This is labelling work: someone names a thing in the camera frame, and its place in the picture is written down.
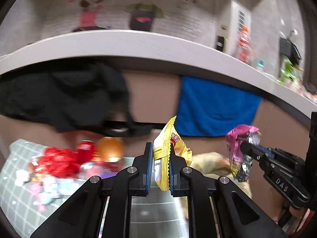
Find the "pink foil snack wrapper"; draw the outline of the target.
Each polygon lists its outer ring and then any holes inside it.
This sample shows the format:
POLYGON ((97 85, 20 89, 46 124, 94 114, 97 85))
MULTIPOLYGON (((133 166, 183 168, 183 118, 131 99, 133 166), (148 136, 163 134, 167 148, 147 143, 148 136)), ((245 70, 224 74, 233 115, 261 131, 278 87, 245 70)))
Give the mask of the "pink foil snack wrapper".
POLYGON ((226 145, 229 156, 230 170, 238 182, 246 182, 249 178, 253 158, 243 154, 240 145, 244 142, 259 145, 261 133, 257 127, 238 125, 226 134, 226 145))

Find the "red paper cup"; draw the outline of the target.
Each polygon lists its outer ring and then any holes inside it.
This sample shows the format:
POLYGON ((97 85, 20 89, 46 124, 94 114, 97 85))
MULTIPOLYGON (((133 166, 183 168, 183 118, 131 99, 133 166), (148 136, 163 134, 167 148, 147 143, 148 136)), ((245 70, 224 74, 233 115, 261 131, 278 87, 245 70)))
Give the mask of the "red paper cup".
POLYGON ((105 162, 118 162, 124 155, 124 143, 122 139, 115 137, 103 137, 97 143, 97 152, 105 162))

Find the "crushed red can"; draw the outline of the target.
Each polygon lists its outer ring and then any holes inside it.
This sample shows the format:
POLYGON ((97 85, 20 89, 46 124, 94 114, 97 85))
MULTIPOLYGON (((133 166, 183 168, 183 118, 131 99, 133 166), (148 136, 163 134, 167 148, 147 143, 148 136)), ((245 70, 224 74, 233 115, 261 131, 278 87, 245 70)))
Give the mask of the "crushed red can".
POLYGON ((78 177, 81 179, 88 179, 92 176, 108 178, 116 175, 122 169, 124 159, 115 163, 103 161, 98 155, 97 143, 98 141, 94 143, 91 140, 83 140, 76 149, 83 160, 78 173, 78 177))

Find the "yellow snack wrapper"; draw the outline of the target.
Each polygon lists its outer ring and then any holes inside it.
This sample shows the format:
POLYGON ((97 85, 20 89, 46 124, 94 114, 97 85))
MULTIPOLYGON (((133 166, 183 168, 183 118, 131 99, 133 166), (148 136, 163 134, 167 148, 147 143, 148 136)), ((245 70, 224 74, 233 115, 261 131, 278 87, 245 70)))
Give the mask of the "yellow snack wrapper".
POLYGON ((166 123, 163 130, 155 138, 153 144, 155 182, 163 192, 169 190, 169 161, 171 147, 174 148, 176 156, 185 159, 187 166, 190 166, 192 162, 191 149, 186 146, 174 127, 176 118, 177 116, 174 116, 166 123))

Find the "yellow trash bag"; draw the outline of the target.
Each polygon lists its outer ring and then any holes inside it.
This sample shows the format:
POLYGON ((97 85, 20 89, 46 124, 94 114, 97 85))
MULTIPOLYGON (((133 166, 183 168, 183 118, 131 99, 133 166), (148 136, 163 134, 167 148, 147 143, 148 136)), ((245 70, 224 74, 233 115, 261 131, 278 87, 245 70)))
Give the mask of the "yellow trash bag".
POLYGON ((204 176, 218 179, 220 176, 227 176, 232 180, 249 198, 252 198, 250 184, 246 182, 238 182, 233 178, 230 171, 229 159, 217 152, 203 153, 194 155, 190 165, 200 171, 204 176))

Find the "grey kitchen countertop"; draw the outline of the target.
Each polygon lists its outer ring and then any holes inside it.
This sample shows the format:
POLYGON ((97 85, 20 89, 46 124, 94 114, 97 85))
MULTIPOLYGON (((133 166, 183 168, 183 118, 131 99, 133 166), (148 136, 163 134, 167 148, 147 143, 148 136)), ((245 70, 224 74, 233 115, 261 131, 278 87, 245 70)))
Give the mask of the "grey kitchen countertop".
POLYGON ((173 36, 97 30, 54 36, 1 57, 1 74, 31 64, 74 57, 141 58, 184 64, 232 77, 273 95, 310 117, 316 105, 251 66, 213 48, 173 36))

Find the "blue towel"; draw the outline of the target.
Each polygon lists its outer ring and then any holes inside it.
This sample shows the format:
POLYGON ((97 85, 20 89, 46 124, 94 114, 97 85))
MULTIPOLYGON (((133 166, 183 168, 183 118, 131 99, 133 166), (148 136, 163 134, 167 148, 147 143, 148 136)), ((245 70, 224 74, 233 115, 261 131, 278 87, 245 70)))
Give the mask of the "blue towel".
POLYGON ((181 136, 225 136, 251 125, 262 97, 231 85, 183 76, 175 127, 181 136))

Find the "red plastic bag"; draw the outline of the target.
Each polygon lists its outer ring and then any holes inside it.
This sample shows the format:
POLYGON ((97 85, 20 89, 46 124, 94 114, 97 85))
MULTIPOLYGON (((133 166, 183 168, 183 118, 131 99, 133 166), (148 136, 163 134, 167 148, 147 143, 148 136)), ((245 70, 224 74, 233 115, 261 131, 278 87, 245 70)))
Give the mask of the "red plastic bag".
POLYGON ((34 161, 37 175, 51 175, 57 178, 76 178, 83 160, 79 153, 70 149, 46 148, 34 161))

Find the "green plant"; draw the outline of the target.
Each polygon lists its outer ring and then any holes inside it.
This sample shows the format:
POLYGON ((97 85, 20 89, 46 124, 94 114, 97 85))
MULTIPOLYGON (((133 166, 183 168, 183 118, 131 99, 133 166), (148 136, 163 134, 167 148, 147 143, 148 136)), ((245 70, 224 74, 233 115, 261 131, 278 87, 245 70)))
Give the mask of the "green plant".
POLYGON ((293 64, 289 59, 284 59, 281 65, 279 82, 286 85, 288 82, 299 84, 303 80, 304 70, 297 64, 293 64))

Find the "small teal cup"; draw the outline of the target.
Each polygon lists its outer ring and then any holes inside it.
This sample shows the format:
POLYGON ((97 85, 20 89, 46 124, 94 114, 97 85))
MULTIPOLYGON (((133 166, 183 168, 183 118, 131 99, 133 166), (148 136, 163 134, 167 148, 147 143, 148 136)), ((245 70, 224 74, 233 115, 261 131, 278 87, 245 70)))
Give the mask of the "small teal cup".
POLYGON ((256 69, 260 72, 263 72, 264 71, 264 65, 265 65, 265 62, 263 60, 257 60, 256 62, 256 69))

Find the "black cloth bag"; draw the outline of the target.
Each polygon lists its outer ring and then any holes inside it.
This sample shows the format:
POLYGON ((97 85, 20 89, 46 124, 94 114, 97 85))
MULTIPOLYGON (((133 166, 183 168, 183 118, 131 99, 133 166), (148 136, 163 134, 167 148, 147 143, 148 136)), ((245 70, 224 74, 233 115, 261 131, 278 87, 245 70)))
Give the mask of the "black cloth bag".
POLYGON ((89 131, 132 138, 148 135, 153 128, 134 121, 124 76, 102 62, 3 74, 1 115, 47 124, 59 133, 89 131))

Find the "pink plastic spoon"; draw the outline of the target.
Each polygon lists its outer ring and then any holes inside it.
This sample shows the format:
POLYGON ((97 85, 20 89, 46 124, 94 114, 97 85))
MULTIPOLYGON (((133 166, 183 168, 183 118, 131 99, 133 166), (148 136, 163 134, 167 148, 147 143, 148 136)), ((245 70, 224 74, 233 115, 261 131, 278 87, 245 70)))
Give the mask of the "pink plastic spoon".
POLYGON ((38 207, 40 212, 46 211, 46 206, 50 204, 51 196, 43 190, 43 186, 39 182, 31 182, 29 185, 30 194, 34 197, 33 205, 38 207))

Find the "black basket on counter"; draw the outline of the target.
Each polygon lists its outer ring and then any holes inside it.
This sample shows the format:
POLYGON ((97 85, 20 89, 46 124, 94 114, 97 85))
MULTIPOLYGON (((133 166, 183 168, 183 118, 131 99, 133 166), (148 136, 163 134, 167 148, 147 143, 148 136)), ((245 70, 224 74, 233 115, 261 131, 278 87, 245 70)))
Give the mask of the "black basket on counter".
POLYGON ((286 56, 293 65, 300 65, 302 60, 301 54, 297 46, 288 38, 280 38, 279 52, 286 56))

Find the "white crumpled tissue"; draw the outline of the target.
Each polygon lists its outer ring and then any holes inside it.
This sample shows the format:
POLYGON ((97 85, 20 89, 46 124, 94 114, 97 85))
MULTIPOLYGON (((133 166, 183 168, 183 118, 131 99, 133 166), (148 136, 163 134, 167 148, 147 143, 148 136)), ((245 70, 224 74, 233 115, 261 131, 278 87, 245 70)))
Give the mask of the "white crumpled tissue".
POLYGON ((25 183, 30 181, 30 173, 26 170, 19 169, 16 171, 16 180, 14 184, 16 186, 22 187, 25 183))

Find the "orange patterned bottle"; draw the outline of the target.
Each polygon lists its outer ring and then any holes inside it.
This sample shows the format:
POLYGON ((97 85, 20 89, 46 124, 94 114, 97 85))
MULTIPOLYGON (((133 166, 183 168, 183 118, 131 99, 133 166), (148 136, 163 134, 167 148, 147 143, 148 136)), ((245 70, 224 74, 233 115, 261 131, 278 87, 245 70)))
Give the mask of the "orange patterned bottle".
POLYGON ((242 26, 242 29, 238 38, 238 59, 248 64, 250 61, 250 58, 251 58, 251 47, 250 47, 249 29, 246 26, 242 26))

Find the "green checkered tablecloth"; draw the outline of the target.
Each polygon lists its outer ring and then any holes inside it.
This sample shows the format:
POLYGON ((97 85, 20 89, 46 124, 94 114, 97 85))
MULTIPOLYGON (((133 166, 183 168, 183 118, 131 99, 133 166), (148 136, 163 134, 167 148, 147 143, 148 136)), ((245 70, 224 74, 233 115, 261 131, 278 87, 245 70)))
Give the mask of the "green checkered tablecloth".
MULTIPOLYGON (((42 206, 35 195, 38 184, 16 181, 16 172, 27 170, 31 159, 41 155, 45 148, 19 139, 10 145, 10 154, 1 168, 1 209, 18 237, 30 237, 68 199, 62 196, 42 206)), ((174 198, 168 191, 162 192, 154 180, 147 197, 133 197, 130 237, 188 236, 180 199, 174 198)))

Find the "white appliance on counter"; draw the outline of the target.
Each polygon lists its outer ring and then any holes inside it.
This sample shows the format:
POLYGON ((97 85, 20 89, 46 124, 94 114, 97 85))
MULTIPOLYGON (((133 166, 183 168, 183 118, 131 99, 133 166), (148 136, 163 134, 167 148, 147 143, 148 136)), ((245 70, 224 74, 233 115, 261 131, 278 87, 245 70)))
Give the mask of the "white appliance on counter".
POLYGON ((251 11, 237 0, 220 0, 217 9, 215 48, 232 57, 238 52, 238 38, 245 26, 250 30, 251 11))

